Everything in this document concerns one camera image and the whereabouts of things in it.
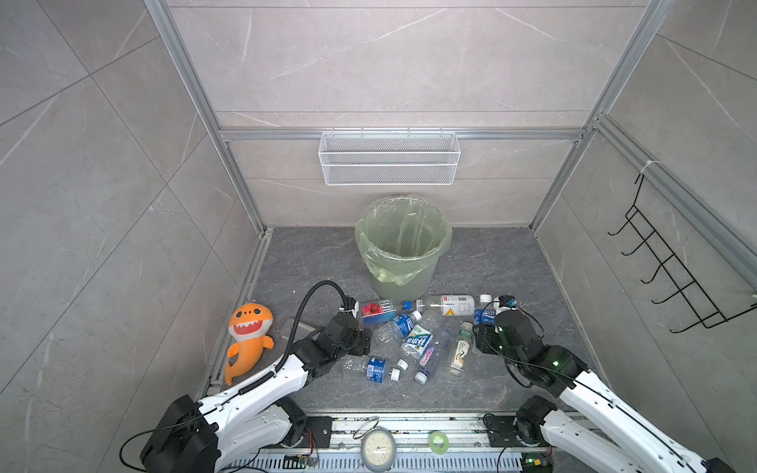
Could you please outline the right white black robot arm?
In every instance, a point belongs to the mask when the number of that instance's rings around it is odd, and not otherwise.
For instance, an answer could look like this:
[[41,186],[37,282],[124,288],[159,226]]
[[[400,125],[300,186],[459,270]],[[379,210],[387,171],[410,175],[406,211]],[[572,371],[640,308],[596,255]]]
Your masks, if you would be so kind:
[[532,396],[502,435],[528,447],[562,449],[597,472],[731,471],[658,429],[570,350],[544,343],[521,309],[504,309],[472,333],[476,348],[502,358],[519,384],[551,396]]

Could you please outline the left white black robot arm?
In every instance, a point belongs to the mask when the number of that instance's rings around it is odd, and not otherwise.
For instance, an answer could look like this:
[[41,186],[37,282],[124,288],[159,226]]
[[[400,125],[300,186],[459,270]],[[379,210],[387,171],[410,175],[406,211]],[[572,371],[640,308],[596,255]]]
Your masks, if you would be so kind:
[[177,398],[150,432],[139,455],[142,468],[218,472],[255,449],[297,441],[307,416],[289,396],[341,358],[369,350],[356,311],[339,311],[317,334],[293,342],[287,356],[239,385],[199,401]]

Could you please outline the crushed bottle pink purple label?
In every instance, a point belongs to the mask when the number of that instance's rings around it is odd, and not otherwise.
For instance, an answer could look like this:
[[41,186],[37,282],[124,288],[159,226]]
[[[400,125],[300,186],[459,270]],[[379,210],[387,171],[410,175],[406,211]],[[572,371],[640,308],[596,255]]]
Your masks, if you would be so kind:
[[418,384],[427,384],[435,376],[438,368],[447,357],[447,351],[449,351],[449,347],[451,346],[451,339],[453,337],[449,334],[440,336],[424,352],[414,376],[414,380]]

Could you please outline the small bottle blue label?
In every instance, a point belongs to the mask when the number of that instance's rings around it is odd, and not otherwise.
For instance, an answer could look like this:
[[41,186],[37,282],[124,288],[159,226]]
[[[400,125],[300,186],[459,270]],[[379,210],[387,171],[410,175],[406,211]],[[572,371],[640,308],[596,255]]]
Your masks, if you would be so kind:
[[475,325],[494,325],[497,307],[491,295],[483,294],[479,298],[479,304],[474,311]]

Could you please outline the crushed bottle blue label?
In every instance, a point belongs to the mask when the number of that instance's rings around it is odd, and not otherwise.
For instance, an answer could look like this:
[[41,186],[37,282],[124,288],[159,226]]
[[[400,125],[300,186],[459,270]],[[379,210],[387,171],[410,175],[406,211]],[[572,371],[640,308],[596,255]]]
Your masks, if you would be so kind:
[[420,311],[404,311],[376,329],[372,335],[374,345],[392,345],[405,340],[423,317]]

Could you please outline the tea bottle green neck band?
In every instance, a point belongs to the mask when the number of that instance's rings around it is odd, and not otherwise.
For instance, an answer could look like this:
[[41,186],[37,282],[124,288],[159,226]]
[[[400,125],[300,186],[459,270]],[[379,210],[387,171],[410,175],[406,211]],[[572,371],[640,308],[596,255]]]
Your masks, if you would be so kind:
[[473,345],[473,325],[470,322],[461,323],[459,332],[449,349],[449,360],[446,370],[452,376],[461,378],[464,374],[464,365],[471,346]]

